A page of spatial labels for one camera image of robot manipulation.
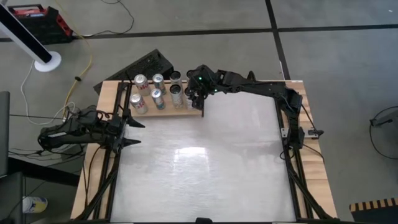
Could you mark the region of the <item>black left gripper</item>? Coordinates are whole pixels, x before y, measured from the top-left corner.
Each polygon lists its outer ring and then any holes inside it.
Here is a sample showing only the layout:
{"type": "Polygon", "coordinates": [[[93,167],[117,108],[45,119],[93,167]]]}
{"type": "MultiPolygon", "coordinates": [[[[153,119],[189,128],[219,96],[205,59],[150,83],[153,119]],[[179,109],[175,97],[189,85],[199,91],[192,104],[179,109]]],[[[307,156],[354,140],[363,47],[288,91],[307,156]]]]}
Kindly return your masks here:
{"type": "Polygon", "coordinates": [[[135,128],[145,128],[145,126],[132,117],[122,117],[113,114],[113,117],[109,120],[109,148],[113,152],[119,152],[121,147],[128,147],[134,144],[139,144],[141,141],[134,139],[123,139],[124,130],[126,125],[135,128]]]}

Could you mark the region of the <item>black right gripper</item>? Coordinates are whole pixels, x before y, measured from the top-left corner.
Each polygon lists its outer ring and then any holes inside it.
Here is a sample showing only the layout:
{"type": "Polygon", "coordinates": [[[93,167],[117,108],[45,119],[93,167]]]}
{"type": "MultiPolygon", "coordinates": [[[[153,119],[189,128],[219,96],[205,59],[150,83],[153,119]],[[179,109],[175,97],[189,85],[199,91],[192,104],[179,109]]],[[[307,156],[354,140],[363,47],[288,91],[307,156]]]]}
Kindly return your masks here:
{"type": "MultiPolygon", "coordinates": [[[[188,79],[188,89],[193,93],[216,93],[218,91],[218,75],[207,65],[200,65],[193,69],[193,76],[188,79]]],[[[195,109],[196,96],[188,95],[188,108],[195,109]]],[[[198,110],[204,108],[204,97],[198,95],[196,105],[198,110]]]]}

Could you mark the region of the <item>white yellow Celsius can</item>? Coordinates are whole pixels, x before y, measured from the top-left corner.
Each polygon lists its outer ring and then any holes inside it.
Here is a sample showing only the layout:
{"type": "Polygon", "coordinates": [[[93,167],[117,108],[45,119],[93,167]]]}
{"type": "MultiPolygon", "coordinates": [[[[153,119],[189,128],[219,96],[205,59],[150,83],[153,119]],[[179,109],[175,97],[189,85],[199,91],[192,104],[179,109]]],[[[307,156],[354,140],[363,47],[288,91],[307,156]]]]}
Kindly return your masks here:
{"type": "Polygon", "coordinates": [[[182,98],[182,88],[178,84],[173,84],[170,86],[169,89],[171,99],[172,99],[172,104],[174,108],[180,109],[183,108],[183,98],[182,98]]]}

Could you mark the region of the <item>silver red Celsius can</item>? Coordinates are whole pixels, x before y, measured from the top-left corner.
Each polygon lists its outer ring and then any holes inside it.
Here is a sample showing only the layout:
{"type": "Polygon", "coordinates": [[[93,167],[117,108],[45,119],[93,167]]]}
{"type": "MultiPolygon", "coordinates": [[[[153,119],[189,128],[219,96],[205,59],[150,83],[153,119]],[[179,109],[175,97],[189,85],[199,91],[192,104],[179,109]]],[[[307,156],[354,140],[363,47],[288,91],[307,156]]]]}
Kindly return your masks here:
{"type": "Polygon", "coordinates": [[[170,75],[170,83],[172,85],[179,85],[182,86],[182,77],[181,73],[178,71],[173,71],[170,75]]]}

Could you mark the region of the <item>silver Diet Coke can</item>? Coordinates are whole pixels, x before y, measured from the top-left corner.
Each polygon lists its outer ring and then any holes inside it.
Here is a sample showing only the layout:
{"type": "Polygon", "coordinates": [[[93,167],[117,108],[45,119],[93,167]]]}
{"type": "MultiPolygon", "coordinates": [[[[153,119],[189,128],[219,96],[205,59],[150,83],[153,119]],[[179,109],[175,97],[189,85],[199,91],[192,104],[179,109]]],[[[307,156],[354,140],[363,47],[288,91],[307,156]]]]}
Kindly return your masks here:
{"type": "Polygon", "coordinates": [[[138,114],[147,113],[147,104],[145,103],[144,98],[139,93],[132,94],[130,96],[130,104],[138,114]]]}
{"type": "Polygon", "coordinates": [[[151,92],[151,88],[149,86],[149,82],[147,78],[143,74],[138,74],[134,77],[134,83],[138,89],[138,92],[142,96],[149,96],[151,92]]]}

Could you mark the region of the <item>blue silver Red Bull can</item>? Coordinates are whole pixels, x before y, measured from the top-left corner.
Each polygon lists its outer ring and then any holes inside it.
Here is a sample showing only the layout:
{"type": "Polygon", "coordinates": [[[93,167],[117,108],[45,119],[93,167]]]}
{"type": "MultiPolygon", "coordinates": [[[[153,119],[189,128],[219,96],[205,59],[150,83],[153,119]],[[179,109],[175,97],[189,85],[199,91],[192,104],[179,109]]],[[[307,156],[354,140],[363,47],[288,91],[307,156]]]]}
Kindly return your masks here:
{"type": "Polygon", "coordinates": [[[161,74],[157,73],[152,77],[152,81],[153,81],[154,86],[161,91],[162,95],[165,95],[166,87],[165,87],[163,76],[161,74]]]}
{"type": "Polygon", "coordinates": [[[155,107],[158,110],[162,110],[162,109],[165,108],[165,103],[164,103],[164,99],[163,99],[163,96],[162,96],[162,91],[160,89],[157,89],[157,88],[153,89],[151,91],[150,95],[151,95],[151,97],[152,97],[152,99],[153,99],[153,101],[155,103],[155,107]]]}

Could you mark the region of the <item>wooden shelf board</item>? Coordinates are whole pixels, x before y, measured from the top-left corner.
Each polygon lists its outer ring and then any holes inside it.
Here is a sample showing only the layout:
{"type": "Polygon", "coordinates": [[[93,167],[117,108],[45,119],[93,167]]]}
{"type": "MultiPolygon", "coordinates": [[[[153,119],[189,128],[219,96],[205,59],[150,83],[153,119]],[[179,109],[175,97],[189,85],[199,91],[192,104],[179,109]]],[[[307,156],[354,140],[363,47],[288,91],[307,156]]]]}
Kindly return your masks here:
{"type": "Polygon", "coordinates": [[[131,110],[131,115],[133,117],[155,117],[155,116],[201,116],[200,110],[191,110],[186,106],[185,97],[182,96],[183,106],[181,108],[175,108],[172,103],[172,97],[168,89],[170,88],[170,82],[165,82],[165,88],[167,89],[166,94],[163,96],[165,108],[158,110],[155,103],[150,95],[144,96],[144,103],[147,105],[147,112],[144,114],[139,114],[132,105],[129,105],[131,110]]]}

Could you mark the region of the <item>white black floor stand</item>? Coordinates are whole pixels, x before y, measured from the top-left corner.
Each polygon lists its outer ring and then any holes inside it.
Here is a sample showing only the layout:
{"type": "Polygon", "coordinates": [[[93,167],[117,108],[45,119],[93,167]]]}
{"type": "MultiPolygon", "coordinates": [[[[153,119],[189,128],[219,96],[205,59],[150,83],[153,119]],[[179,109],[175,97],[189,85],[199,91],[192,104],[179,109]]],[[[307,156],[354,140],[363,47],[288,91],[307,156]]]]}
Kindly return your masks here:
{"type": "Polygon", "coordinates": [[[61,64],[61,55],[48,51],[1,3],[0,30],[33,58],[34,67],[39,72],[51,72],[61,64]]]}

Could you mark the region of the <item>small grey adapter box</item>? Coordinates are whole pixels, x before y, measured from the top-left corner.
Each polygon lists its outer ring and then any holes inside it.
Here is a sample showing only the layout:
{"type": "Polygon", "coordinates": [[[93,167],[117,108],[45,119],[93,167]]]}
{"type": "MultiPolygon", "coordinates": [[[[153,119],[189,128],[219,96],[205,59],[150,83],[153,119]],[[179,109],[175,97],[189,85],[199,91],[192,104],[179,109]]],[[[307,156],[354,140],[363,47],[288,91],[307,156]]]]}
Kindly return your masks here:
{"type": "Polygon", "coordinates": [[[317,129],[305,129],[305,138],[310,138],[310,139],[318,139],[323,133],[323,130],[317,130],[317,129]]]}

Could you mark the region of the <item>white yellow floor can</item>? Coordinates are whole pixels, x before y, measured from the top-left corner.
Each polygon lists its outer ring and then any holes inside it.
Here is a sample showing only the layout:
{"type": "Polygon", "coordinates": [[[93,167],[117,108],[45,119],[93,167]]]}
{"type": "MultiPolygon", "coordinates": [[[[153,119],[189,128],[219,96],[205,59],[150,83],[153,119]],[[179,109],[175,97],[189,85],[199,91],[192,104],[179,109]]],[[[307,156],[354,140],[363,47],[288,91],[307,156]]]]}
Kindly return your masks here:
{"type": "Polygon", "coordinates": [[[24,197],[22,200],[23,213],[41,213],[48,205],[48,200],[43,197],[24,197]]]}

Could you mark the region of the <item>dark grey monitor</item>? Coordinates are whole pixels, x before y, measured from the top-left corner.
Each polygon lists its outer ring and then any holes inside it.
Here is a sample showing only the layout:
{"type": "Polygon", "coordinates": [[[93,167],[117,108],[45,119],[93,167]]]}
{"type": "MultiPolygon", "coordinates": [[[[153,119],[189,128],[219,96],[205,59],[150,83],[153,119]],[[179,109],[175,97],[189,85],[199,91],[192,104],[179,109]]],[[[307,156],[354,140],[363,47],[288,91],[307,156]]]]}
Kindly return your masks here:
{"type": "Polygon", "coordinates": [[[7,174],[10,93],[0,91],[0,177],[7,174]]]}

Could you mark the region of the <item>red black tool case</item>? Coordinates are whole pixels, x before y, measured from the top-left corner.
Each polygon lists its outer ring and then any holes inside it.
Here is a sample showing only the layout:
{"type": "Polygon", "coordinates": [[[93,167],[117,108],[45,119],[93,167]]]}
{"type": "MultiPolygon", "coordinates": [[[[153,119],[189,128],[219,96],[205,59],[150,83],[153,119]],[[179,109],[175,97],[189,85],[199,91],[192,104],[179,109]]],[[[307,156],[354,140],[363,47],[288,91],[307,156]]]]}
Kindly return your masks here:
{"type": "Polygon", "coordinates": [[[7,9],[43,45],[66,44],[73,40],[73,30],[53,7],[26,4],[7,9]]]}

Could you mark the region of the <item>grey floor stand base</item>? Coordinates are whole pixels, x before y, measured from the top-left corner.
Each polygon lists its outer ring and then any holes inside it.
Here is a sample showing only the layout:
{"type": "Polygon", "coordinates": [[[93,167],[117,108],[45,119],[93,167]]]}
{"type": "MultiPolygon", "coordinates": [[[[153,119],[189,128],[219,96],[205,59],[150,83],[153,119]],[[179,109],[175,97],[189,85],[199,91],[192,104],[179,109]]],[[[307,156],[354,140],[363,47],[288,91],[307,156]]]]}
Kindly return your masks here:
{"type": "Polygon", "coordinates": [[[381,115],[384,111],[378,113],[370,120],[372,127],[380,127],[384,124],[393,123],[398,128],[398,110],[388,112],[385,115],[381,115]]]}

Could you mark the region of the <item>black yellow striped case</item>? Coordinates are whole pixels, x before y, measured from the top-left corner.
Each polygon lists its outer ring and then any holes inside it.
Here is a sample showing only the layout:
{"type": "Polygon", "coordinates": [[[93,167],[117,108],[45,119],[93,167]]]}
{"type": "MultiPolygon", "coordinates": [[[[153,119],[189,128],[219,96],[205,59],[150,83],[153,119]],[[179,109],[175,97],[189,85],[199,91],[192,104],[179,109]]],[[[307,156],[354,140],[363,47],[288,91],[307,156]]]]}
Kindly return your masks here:
{"type": "Polygon", "coordinates": [[[356,222],[398,224],[398,197],[352,203],[349,210],[356,222]]]}

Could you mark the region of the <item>black metal shelf frame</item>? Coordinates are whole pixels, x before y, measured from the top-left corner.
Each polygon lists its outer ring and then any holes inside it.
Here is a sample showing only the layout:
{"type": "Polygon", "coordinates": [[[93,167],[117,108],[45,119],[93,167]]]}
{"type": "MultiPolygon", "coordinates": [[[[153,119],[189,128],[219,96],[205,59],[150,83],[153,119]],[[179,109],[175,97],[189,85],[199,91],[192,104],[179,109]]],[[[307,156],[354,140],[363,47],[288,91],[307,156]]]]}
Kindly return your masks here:
{"type": "MultiPolygon", "coordinates": [[[[188,78],[186,80],[182,80],[182,96],[184,96],[184,90],[188,86],[188,78]]],[[[122,114],[123,109],[126,107],[127,103],[130,105],[130,96],[132,94],[139,93],[135,84],[125,81],[118,82],[116,87],[116,96],[114,101],[114,109],[113,112],[118,112],[122,114]]]]}

